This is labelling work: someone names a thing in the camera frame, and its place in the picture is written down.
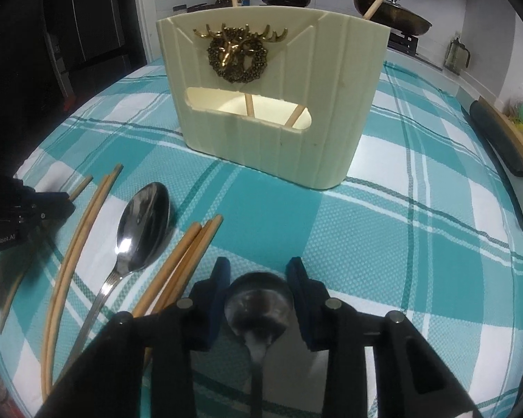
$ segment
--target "deer antler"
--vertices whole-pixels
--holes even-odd
[[[245,42],[248,42],[249,40],[251,40],[250,26],[244,25],[244,32],[242,33],[240,42],[238,44],[242,45]]]
[[[219,32],[212,32],[211,28],[209,28],[209,25],[205,25],[205,28],[207,29],[207,34],[200,33],[198,30],[194,28],[195,35],[199,36],[200,38],[226,38],[225,35],[225,24],[221,25],[221,31]]]
[[[287,37],[288,30],[286,28],[283,30],[283,33],[281,33],[281,35],[278,35],[277,32],[274,31],[273,34],[271,35],[271,37],[268,38],[269,30],[270,30],[270,27],[269,27],[269,25],[267,25],[265,27],[265,30],[263,31],[263,33],[261,33],[261,34],[255,33],[255,36],[257,36],[258,38],[260,38],[261,40],[263,40],[265,42],[281,42],[283,39],[285,39]]]

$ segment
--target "teal plaid tablecloth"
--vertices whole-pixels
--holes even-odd
[[[163,182],[177,211],[166,252],[127,278],[103,309],[132,309],[194,220],[225,220],[193,281],[227,256],[233,278],[283,273],[302,256],[309,275],[364,312],[406,312],[470,392],[485,417],[506,416],[523,375],[523,232],[509,195],[453,96],[386,63],[364,135],[337,187],[312,191],[190,151],[161,62],[121,79],[49,136],[18,172],[39,191],[94,182],[59,231],[0,254],[0,301],[22,262],[31,262],[6,328],[0,370],[28,414],[41,404],[40,344],[52,285],[93,191],[118,162],[114,185],[78,263],[62,316],[58,376],[95,294],[114,265],[115,231],[127,201]],[[265,409],[318,416],[326,354],[311,354],[298,332],[279,340],[265,366]],[[199,416],[248,416],[248,355],[223,328],[208,354],[194,354]],[[368,354],[369,371],[373,365]],[[377,414],[369,374],[369,416]],[[148,416],[144,379],[142,415]]]

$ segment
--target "holder opening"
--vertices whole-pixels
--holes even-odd
[[[186,89],[186,103],[194,110],[215,110],[248,117],[244,93],[239,91],[218,90],[215,88],[190,87]],[[297,109],[297,104],[271,97],[252,95],[256,119],[284,126]],[[292,127],[305,130],[310,127],[312,117],[308,108],[304,108]]]

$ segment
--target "stainless steel spoon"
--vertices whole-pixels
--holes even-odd
[[[225,317],[231,330],[248,347],[252,361],[251,418],[262,416],[265,353],[288,328],[292,310],[293,296],[289,287],[272,273],[246,273],[229,286]]]
[[[111,291],[122,278],[142,269],[153,260],[153,255],[165,236],[169,209],[167,188],[159,182],[152,182],[138,191],[124,209],[116,234],[116,264],[79,330],[61,376],[83,350],[91,326]]]

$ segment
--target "cream utensil holder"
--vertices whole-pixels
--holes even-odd
[[[249,83],[230,83],[209,64],[210,39],[194,34],[227,27],[285,40],[264,42],[267,66]],[[343,181],[378,85],[389,28],[318,9],[243,6],[157,21],[165,68],[185,143],[305,187]],[[244,94],[254,96],[255,118]],[[307,107],[284,127],[296,104]]]

